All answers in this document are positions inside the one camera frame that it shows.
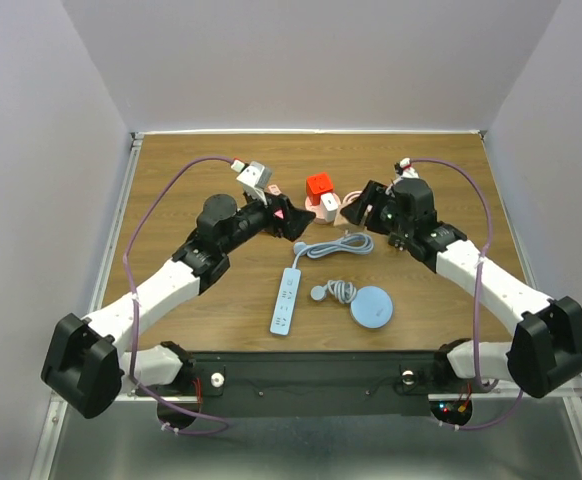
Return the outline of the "white charger adapter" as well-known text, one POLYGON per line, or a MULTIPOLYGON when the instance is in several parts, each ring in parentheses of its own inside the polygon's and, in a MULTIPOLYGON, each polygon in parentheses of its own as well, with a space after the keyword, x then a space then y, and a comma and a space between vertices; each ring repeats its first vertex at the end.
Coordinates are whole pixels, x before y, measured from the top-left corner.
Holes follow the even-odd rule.
POLYGON ((332 192, 320 196, 320 213, 325 223, 332 223, 335 220, 338 209, 338 198, 332 192))

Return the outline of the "small pink charger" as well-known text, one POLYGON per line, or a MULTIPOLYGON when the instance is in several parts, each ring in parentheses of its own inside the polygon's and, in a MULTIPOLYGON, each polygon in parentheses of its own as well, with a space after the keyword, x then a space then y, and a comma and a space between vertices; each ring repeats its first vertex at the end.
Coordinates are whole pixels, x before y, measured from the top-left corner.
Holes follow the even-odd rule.
POLYGON ((275 185, 275 184, 271 184, 268 186, 268 191, 272 194, 272 195, 280 195, 281 194, 281 190, 280 188, 275 185))

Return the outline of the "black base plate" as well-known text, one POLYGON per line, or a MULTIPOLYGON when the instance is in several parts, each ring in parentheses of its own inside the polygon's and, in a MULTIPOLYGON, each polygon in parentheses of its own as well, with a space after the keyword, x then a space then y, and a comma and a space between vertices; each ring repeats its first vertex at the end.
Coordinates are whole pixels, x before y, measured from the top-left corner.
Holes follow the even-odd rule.
POLYGON ((162 396, 195 395, 225 417, 427 416, 429 396, 455 399, 467 382, 435 350, 194 352, 162 396))

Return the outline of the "dark green charger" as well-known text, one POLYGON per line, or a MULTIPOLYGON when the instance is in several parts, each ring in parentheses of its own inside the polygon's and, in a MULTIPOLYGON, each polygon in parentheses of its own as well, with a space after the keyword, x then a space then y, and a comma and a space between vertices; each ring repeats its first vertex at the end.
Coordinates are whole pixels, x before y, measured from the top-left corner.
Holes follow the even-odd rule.
POLYGON ((405 249, 404 239, 396 233, 391 233, 388 236, 387 243, 399 251, 403 251, 405 249))

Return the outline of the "red cube socket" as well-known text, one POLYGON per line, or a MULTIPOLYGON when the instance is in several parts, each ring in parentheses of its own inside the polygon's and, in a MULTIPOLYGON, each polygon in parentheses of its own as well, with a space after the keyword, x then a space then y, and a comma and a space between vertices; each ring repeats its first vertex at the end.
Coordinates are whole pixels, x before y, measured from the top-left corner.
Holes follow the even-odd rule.
POLYGON ((318 204, 320 197, 326 193, 332 193, 334 186, 326 172, 311 175, 306 178, 306 195, 312 204, 318 204))

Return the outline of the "blue round socket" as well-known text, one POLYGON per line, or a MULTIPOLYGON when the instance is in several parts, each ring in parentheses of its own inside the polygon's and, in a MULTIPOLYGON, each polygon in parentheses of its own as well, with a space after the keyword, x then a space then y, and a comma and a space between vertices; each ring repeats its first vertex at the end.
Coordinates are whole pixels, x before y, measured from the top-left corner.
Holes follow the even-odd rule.
POLYGON ((393 316, 391 297, 377 286, 358 289, 352 282, 329 280, 324 285, 314 286, 310 291, 310 297, 316 302, 328 296, 347 306, 354 322, 369 330, 385 327, 393 316))

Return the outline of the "blue power strip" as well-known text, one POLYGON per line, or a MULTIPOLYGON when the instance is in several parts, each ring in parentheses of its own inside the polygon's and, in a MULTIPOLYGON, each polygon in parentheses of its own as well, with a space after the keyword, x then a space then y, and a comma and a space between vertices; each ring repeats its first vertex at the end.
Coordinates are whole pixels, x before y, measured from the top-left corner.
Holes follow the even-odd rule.
POLYGON ((300 279, 301 271, 299 269, 284 269, 271 318, 269 328, 271 334, 278 336, 287 336, 289 334, 300 279))

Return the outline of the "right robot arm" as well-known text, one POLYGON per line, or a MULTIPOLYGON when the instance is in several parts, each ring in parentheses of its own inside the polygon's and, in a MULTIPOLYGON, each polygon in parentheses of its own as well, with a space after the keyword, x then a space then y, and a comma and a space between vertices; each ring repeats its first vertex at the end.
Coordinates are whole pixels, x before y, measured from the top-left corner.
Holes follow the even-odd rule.
POLYGON ((392 186, 371 181, 341 210, 353 225, 390 237, 415 260, 455 283, 486 307, 510 342, 442 349, 431 366, 434 384, 453 390, 466 379, 509 381, 543 398, 582 373, 582 307, 531 288, 482 255, 454 226, 438 220, 434 195, 419 178, 392 186))

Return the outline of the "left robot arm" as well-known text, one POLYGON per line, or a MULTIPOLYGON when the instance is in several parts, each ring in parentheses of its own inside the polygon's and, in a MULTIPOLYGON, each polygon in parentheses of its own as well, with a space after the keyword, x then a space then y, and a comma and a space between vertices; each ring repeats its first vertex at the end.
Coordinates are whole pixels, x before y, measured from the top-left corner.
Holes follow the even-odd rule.
POLYGON ((42 381, 84 418, 100 415, 121 393, 122 355, 144 330, 214 285, 230 253, 257 234, 295 241, 314 218, 283 194, 244 206, 227 194, 207 198, 195 229, 156 273, 83 318, 69 313, 57 322, 42 381))

